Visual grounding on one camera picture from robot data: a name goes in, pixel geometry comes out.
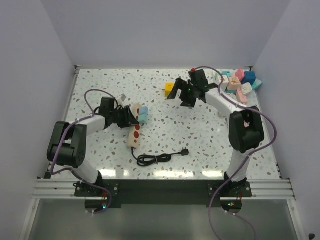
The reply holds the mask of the beige red power strip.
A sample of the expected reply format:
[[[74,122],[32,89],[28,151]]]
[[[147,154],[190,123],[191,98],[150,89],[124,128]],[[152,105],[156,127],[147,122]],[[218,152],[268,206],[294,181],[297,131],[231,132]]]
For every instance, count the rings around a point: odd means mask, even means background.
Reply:
[[[140,116],[139,111],[140,111],[141,107],[142,107],[142,105],[139,103],[135,103],[131,107],[131,112],[136,120],[139,119],[139,116]],[[132,126],[130,128],[129,135],[128,135],[128,141],[127,141],[127,146],[129,148],[136,149],[139,147],[139,145],[140,145],[140,131],[141,131],[140,124]]]

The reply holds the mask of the teal cube plug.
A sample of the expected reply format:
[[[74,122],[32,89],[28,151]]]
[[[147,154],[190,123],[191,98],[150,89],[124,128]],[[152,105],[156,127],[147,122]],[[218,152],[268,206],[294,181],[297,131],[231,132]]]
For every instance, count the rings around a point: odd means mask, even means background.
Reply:
[[[138,122],[142,124],[146,124],[148,122],[148,114],[144,113],[138,116]]]

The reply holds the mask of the yellow cube plug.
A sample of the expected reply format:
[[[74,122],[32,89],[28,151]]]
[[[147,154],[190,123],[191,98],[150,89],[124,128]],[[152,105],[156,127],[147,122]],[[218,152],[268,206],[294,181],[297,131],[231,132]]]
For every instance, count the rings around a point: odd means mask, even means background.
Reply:
[[[174,85],[175,85],[174,83],[169,83],[169,82],[167,82],[167,83],[165,84],[164,96],[165,96],[166,98],[170,95],[171,91],[173,90]]]

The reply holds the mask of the light blue cube plug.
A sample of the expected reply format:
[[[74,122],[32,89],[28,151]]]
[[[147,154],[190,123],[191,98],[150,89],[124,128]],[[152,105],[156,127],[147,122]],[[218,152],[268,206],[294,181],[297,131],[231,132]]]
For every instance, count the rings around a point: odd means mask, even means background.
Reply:
[[[149,108],[147,106],[143,106],[139,109],[139,115],[148,115]]]

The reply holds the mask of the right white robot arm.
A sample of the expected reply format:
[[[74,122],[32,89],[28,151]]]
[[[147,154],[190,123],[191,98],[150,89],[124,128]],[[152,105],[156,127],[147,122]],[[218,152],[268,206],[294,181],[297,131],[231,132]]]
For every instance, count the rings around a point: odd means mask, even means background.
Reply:
[[[193,108],[199,99],[227,117],[228,139],[233,152],[225,173],[229,180],[223,183],[222,189],[227,196],[235,196],[241,190],[239,182],[247,178],[250,151],[257,149],[265,139],[259,108],[236,103],[224,94],[217,84],[209,84],[207,80],[193,84],[191,80],[177,78],[167,98],[175,99],[178,90],[181,90],[179,98],[182,101],[182,107]]]

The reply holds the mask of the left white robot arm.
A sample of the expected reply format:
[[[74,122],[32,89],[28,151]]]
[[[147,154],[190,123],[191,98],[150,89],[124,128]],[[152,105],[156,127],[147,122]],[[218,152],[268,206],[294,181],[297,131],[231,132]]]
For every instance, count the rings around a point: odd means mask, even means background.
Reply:
[[[86,183],[86,191],[99,196],[104,190],[102,174],[86,160],[87,137],[115,124],[119,128],[139,126],[140,104],[122,106],[115,98],[103,97],[97,112],[73,123],[55,123],[47,149],[50,174],[70,171]]]

